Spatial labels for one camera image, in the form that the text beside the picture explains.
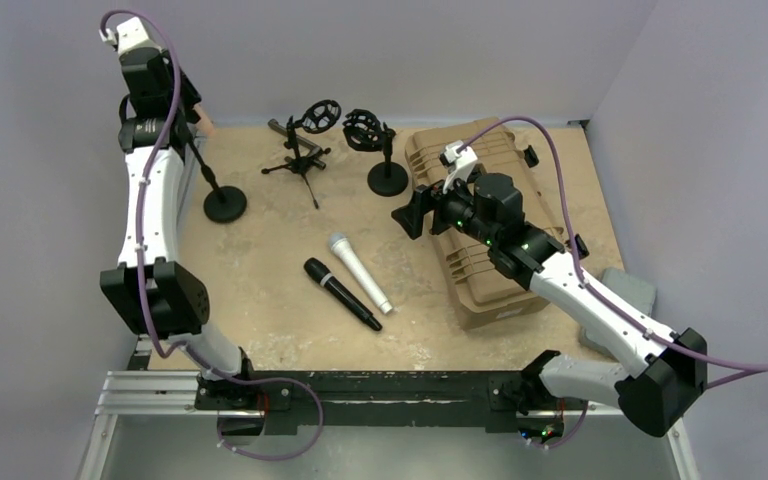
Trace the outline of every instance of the handheld microphone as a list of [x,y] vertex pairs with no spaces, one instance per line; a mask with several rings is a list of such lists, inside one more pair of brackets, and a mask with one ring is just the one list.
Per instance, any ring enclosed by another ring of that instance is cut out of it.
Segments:
[[372,275],[369,274],[366,267],[360,263],[360,259],[357,258],[357,255],[355,255],[355,252],[352,250],[352,246],[349,244],[349,239],[342,233],[335,233],[328,238],[328,247],[331,248],[331,252],[333,252],[334,255],[340,257],[340,260],[342,260],[346,265],[346,268],[352,272],[352,275],[354,275],[360,286],[366,291],[366,294],[369,295],[372,302],[381,309],[381,312],[384,313],[384,315],[390,313],[393,306],[390,305],[387,296],[384,295],[384,292],[381,291],[381,288],[378,287],[378,284],[372,279]]
[[381,330],[381,324],[372,315],[364,304],[360,302],[346,287],[343,286],[328,270],[322,262],[315,258],[309,258],[305,262],[305,272],[314,282],[321,285],[325,290],[334,295],[346,308],[349,309],[358,319],[376,332]]

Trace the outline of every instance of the brown plastic crate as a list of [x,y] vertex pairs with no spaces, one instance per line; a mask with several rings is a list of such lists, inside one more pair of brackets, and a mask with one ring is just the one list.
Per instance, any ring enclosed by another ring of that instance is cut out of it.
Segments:
[[[425,130],[408,138],[405,158],[414,185],[431,185],[446,178],[446,169],[439,160],[443,147],[469,138],[497,120],[485,118],[463,125]],[[478,168],[504,173],[513,179],[514,185],[522,192],[523,210],[528,221],[562,241],[560,234],[563,229],[558,227],[559,223],[548,205],[537,194],[537,184],[525,163],[525,155],[516,149],[514,134],[505,127],[498,127],[475,141],[472,148],[478,155]],[[524,291],[516,282],[497,272],[484,244],[454,229],[431,239],[463,328],[480,327],[496,320],[537,312],[548,305],[546,300]]]

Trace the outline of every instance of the tan tabletop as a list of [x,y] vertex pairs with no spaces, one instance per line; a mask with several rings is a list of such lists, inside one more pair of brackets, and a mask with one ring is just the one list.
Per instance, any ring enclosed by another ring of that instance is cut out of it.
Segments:
[[[420,129],[401,129],[393,160],[404,165],[407,137]],[[517,145],[534,146],[541,160],[533,169],[550,207],[560,219],[555,170],[548,145],[531,128],[513,128]],[[564,168],[570,215],[591,256],[583,264],[594,275],[622,267],[584,133],[551,129]],[[220,184],[239,186],[248,196],[246,213],[230,225],[211,223],[201,210],[208,186],[199,178],[181,238],[181,263],[210,293],[210,322],[252,358],[256,369],[271,370],[485,370],[519,369],[546,349],[574,357],[603,359],[579,345],[579,326],[555,306],[485,327],[464,331],[458,325],[427,234],[411,241],[390,218],[410,199],[410,190],[393,198],[373,194],[366,185],[380,153],[360,153],[345,143],[342,131],[312,137],[331,147],[328,167],[309,179],[321,205],[313,208],[298,175],[260,169],[283,161],[284,138],[266,127],[218,129],[207,142],[205,159]],[[382,315],[326,245],[343,232],[387,294],[395,310]],[[374,332],[313,283],[302,269],[317,257],[384,325]],[[194,369],[180,353],[152,357],[152,369]]]

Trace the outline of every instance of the white wall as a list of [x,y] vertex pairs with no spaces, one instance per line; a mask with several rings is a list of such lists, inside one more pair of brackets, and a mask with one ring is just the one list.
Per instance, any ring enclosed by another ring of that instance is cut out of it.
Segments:
[[223,123],[321,98],[417,122],[589,118],[655,0],[135,0]]
[[113,3],[0,1],[0,480],[74,478],[134,342],[98,288],[127,201]]
[[[768,361],[768,2],[660,0],[589,132],[656,316],[714,355]],[[768,478],[768,374],[687,420],[702,478]]]

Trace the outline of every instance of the microphone head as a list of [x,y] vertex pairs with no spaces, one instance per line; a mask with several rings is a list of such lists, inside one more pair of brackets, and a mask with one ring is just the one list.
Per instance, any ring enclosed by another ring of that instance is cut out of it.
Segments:
[[346,240],[346,236],[340,232],[332,233],[331,236],[328,237],[328,248],[333,251],[334,245],[336,245],[340,240]]
[[324,263],[311,257],[305,262],[305,272],[310,275],[314,282],[319,283],[325,278],[325,275],[331,273],[331,270],[328,270]]

